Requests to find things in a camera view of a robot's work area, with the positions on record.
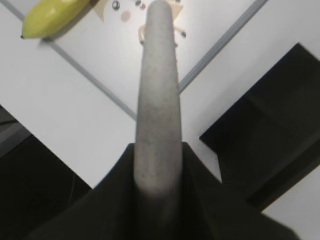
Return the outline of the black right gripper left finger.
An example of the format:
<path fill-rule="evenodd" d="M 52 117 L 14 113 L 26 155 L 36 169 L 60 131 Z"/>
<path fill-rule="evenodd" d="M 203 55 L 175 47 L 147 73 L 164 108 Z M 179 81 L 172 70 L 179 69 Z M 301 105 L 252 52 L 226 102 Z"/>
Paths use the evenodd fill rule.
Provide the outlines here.
<path fill-rule="evenodd" d="M 134 144 L 130 143 L 101 182 L 71 207 L 32 231 L 28 240 L 136 240 L 133 179 Z"/>

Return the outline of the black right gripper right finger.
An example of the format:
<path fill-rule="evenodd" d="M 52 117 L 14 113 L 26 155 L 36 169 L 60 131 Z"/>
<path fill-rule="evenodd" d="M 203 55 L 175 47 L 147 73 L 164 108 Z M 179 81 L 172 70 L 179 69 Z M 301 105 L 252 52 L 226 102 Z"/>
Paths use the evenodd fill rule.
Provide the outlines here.
<path fill-rule="evenodd" d="M 297 240 L 289 227 L 265 216 L 230 190 L 182 144 L 178 240 Z"/>

